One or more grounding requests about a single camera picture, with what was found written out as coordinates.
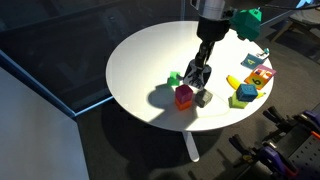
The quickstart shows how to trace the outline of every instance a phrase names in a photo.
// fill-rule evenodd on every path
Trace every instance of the dark floor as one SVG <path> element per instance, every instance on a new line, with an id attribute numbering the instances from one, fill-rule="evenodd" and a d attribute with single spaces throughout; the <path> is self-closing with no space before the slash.
<path id="1" fill-rule="evenodd" d="M 245 166 L 233 168 L 240 154 L 229 144 L 229 137 L 239 134 L 247 145 L 260 145 L 262 138 L 276 129 L 262 116 L 263 110 L 274 105 L 283 115 L 293 115 L 320 102 L 320 65 L 309 58 L 319 53 L 320 46 L 295 31 L 271 44 L 269 39 L 274 35 L 256 42 L 261 48 L 270 49 L 269 59 L 278 73 L 271 95 L 256 113 L 237 124 L 194 133 L 199 162 L 190 161 L 179 132 L 144 124 L 114 101 L 79 117 L 90 179 L 236 178 Z"/>

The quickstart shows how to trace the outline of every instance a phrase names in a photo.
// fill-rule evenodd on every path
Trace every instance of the round white table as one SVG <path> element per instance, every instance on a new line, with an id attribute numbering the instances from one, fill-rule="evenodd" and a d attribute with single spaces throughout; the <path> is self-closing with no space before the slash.
<path id="1" fill-rule="evenodd" d="M 215 43 L 207 63 L 212 73 L 205 89 L 213 94 L 211 102 L 204 108 L 193 103 L 191 108 L 179 111 L 174 103 L 176 86 L 167 85 L 167 78 L 171 71 L 184 76 L 198 52 L 201 40 L 196 35 L 197 25 L 195 21 L 178 21 L 138 31 L 119 44 L 106 68 L 107 84 L 115 100 L 145 123 L 181 131 L 193 161 L 198 161 L 199 155 L 192 131 L 222 128 L 245 119 L 264 104 L 273 85 L 272 78 L 262 89 L 266 95 L 245 109 L 229 108 L 228 98 L 235 90 L 226 77 L 232 75 L 243 81 L 252 70 L 240 63 L 248 53 L 262 51 L 253 42 L 239 40 L 230 29 L 223 40 Z M 268 59 L 264 65 L 272 68 Z"/>

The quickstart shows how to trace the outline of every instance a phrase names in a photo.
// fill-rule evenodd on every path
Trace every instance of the green block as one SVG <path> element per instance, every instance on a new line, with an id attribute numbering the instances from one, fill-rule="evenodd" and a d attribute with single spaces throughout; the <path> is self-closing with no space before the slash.
<path id="1" fill-rule="evenodd" d="M 180 86 L 180 81 L 179 80 L 177 80 L 177 79 L 173 79 L 173 78 L 168 78 L 168 80 L 167 80 L 167 84 L 169 85 L 169 86 Z"/>
<path id="2" fill-rule="evenodd" d="M 177 79 L 178 75 L 180 75 L 180 72 L 174 72 L 174 71 L 170 72 L 170 78 Z"/>
<path id="3" fill-rule="evenodd" d="M 167 84 L 170 86 L 180 86 L 180 80 L 178 79 L 179 75 L 180 75 L 180 72 L 171 71 Z"/>
<path id="4" fill-rule="evenodd" d="M 237 98 L 236 92 L 234 92 L 233 95 L 229 98 L 229 107 L 230 108 L 244 109 L 248 104 L 249 104 L 249 102 L 239 101 Z"/>

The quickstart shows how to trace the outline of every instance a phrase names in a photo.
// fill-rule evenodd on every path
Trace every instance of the colorful toy block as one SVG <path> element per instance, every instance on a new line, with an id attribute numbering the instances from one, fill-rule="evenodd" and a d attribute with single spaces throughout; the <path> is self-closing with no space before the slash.
<path id="1" fill-rule="evenodd" d="M 249 69 L 254 69 L 259 64 L 263 64 L 263 63 L 264 63 L 264 59 L 260 59 L 257 56 L 254 56 L 252 54 L 248 54 L 247 57 L 245 58 L 245 60 L 241 62 L 241 65 L 243 65 Z"/>
<path id="2" fill-rule="evenodd" d="M 180 80 L 178 79 L 178 76 L 180 75 L 180 72 L 170 72 L 170 77 L 167 79 L 167 84 L 169 86 L 179 86 Z"/>
<path id="3" fill-rule="evenodd" d="M 275 74 L 275 70 L 260 64 L 251 72 L 251 74 L 244 81 L 247 84 L 254 84 L 256 88 L 260 90 L 269 82 L 269 80 Z"/>
<path id="4" fill-rule="evenodd" d="M 192 99 L 192 95 L 192 89 L 186 84 L 183 84 L 176 88 L 175 97 L 180 104 L 184 104 L 185 102 L 190 101 Z"/>
<path id="5" fill-rule="evenodd" d="M 260 34 L 261 17 L 259 9 L 241 10 L 234 13 L 230 22 L 239 38 L 254 41 Z"/>
<path id="6" fill-rule="evenodd" d="M 196 94 L 195 102 L 199 107 L 203 108 L 211 101 L 212 96 L 213 95 L 209 91 L 203 89 Z"/>
<path id="7" fill-rule="evenodd" d="M 179 102 L 179 100 L 178 100 L 177 98 L 175 98 L 175 101 L 174 101 L 174 102 L 176 103 L 176 105 L 177 105 L 177 107 L 178 107 L 178 109 L 179 109 L 180 111 L 185 110 L 185 109 L 191 107 L 191 105 L 192 105 L 192 100 L 189 100 L 189 101 L 181 104 L 181 103 Z"/>
<path id="8" fill-rule="evenodd" d="M 234 92 L 233 95 L 229 98 L 230 108 L 244 109 L 248 104 L 249 104 L 249 102 L 239 101 L 237 98 L 236 92 Z"/>
<path id="9" fill-rule="evenodd" d="M 258 91 L 253 84 L 240 84 L 236 94 L 239 101 L 252 102 L 258 96 Z"/>

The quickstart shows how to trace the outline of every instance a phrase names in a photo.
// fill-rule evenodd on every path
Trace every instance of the red cube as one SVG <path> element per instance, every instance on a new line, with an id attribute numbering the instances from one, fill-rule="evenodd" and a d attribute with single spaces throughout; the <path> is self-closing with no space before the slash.
<path id="1" fill-rule="evenodd" d="M 180 104 L 184 104 L 185 102 L 191 101 L 192 95 L 192 89 L 186 84 L 183 84 L 176 88 L 175 96 Z"/>

